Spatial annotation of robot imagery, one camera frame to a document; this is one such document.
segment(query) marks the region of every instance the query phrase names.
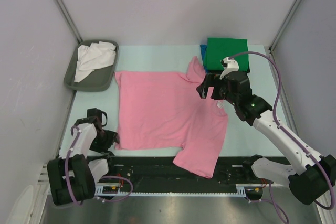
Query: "metal frame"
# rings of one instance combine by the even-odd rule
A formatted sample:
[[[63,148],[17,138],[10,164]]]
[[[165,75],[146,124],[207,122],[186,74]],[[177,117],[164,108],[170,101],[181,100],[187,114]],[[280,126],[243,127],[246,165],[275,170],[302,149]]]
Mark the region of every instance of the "metal frame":
[[[66,8],[63,0],[54,0],[55,4],[57,5],[58,9],[60,10],[65,22],[67,23],[70,31],[72,32],[72,34],[74,35],[74,37],[77,39],[78,43],[83,42],[82,37],[80,36],[80,33],[74,23],[74,21],[72,20],[68,9]]]
[[[284,33],[286,27],[288,26],[289,22],[291,21],[293,15],[295,14],[295,12],[297,11],[300,3],[301,3],[302,0],[295,0],[292,4],[292,6],[290,7],[289,9],[289,12],[288,14],[286,15],[285,17],[285,20],[282,22],[275,38],[273,39],[270,47],[269,47],[269,50],[270,52],[272,53],[274,51],[274,49],[276,48],[278,42],[279,42],[279,39],[280,37],[282,36],[282,34]]]
[[[63,0],[54,0],[55,4],[58,6],[62,16],[64,17],[65,22],[67,23],[69,29],[71,30],[72,34],[74,35],[74,37],[76,38],[77,42],[80,43],[83,41],[82,36],[80,35],[77,26],[75,25],[74,21],[72,20]],[[273,55],[273,51],[276,48],[276,45],[280,39],[280,37],[283,35],[286,27],[288,26],[289,22],[291,21],[293,15],[295,14],[295,12],[297,11],[300,3],[302,0],[295,0],[294,3],[292,4],[288,14],[285,17],[285,20],[283,21],[282,25],[280,26],[274,40],[272,41],[271,45],[269,46],[269,56],[274,59],[274,55]],[[271,66],[271,70],[272,70],[272,75],[274,77],[274,81],[276,83],[276,85],[278,85],[278,78],[276,76],[275,70],[274,68]],[[65,121],[65,126],[67,125],[67,121],[70,115],[70,111],[71,111],[71,107],[73,104],[73,101],[75,99],[76,96],[76,92],[73,93],[72,99],[71,99],[71,103],[68,109],[68,115],[67,115],[67,119]],[[282,90],[281,92],[281,96],[280,96],[280,101],[282,103],[282,107],[284,108],[284,113],[285,113],[285,117],[286,120],[288,122],[289,127],[297,134],[297,129],[295,126],[295,122],[291,113],[291,109],[287,100],[287,96],[284,90]],[[48,186],[48,181],[47,181],[47,176],[46,174],[41,174],[41,178],[39,180],[38,185],[35,186],[34,188],[34,208],[33,208],[33,212],[31,214],[31,219],[29,224],[39,224],[41,217],[42,217],[42,213],[43,213],[43,209],[44,209],[44,204],[46,201],[46,197],[47,194],[49,192],[49,186]],[[325,195],[323,195],[320,199],[320,201],[327,205],[328,200],[327,197]],[[336,223],[336,216],[331,213],[330,211],[325,211],[321,208],[318,208],[322,223]]]

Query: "white wall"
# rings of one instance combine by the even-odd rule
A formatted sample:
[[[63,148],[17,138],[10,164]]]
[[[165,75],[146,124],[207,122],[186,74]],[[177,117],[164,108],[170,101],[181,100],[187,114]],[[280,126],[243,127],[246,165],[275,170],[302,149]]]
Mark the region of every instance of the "white wall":
[[[194,45],[218,36],[270,45],[294,0],[64,1],[84,39]]]
[[[53,0],[0,0],[0,223],[53,158],[76,41]]]
[[[275,58],[301,138],[336,157],[336,0],[303,0]]]

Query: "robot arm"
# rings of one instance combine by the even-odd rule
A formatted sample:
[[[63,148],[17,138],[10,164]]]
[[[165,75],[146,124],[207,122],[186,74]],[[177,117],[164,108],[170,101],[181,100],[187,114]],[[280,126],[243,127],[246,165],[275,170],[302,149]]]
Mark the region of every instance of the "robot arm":
[[[283,125],[273,113],[271,105],[252,94],[247,73],[238,70],[237,61],[225,58],[222,65],[226,67],[222,74],[207,73],[203,83],[197,87],[201,98],[206,98],[208,88],[214,87],[211,98],[226,100],[232,104],[237,116],[265,135],[291,164],[275,163],[256,155],[253,157],[251,169],[257,177],[289,187],[299,201],[306,205],[311,204],[329,189],[320,167],[327,174],[331,185],[335,185],[336,159],[331,155],[323,157]],[[308,154],[299,144],[308,150]]]
[[[98,109],[88,110],[87,117],[78,119],[71,128],[71,146],[48,162],[50,190],[55,205],[93,198],[96,183],[108,173],[108,160],[113,156],[108,149],[114,142],[119,142],[119,137],[116,132],[102,129],[102,114],[106,117]],[[102,156],[88,157],[89,150]]]

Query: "white cloth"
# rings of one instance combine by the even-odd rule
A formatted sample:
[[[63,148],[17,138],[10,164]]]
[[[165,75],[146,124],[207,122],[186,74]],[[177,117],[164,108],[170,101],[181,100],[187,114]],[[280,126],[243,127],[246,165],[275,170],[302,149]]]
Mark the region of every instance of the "white cloth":
[[[95,69],[113,65],[116,56],[115,45],[108,42],[91,43],[89,46],[81,45],[77,51],[75,82],[80,82]]]

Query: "light blue table surface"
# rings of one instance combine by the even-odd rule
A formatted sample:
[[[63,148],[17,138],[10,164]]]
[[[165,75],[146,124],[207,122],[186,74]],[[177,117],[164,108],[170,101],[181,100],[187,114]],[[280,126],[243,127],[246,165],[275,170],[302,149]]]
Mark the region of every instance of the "light blue table surface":
[[[265,53],[263,45],[248,45],[249,51]],[[186,72],[187,66],[194,56],[201,60],[199,45],[191,46],[120,46],[116,71],[181,71]],[[263,97],[273,106],[277,89],[272,77],[269,63],[266,59],[250,55],[249,74],[253,94]],[[70,128],[79,118],[86,117],[90,108],[99,108],[108,115],[107,130],[116,131],[118,126],[119,92],[113,79],[108,90],[103,92],[77,92],[66,132],[62,140],[60,152],[67,151],[71,144]],[[225,102],[224,109],[229,121],[221,156],[282,156],[273,143],[265,136],[242,122],[235,114],[232,105]],[[278,116],[285,119],[281,104],[278,105]],[[175,156],[180,148],[161,148],[152,150],[115,150],[118,156]]]

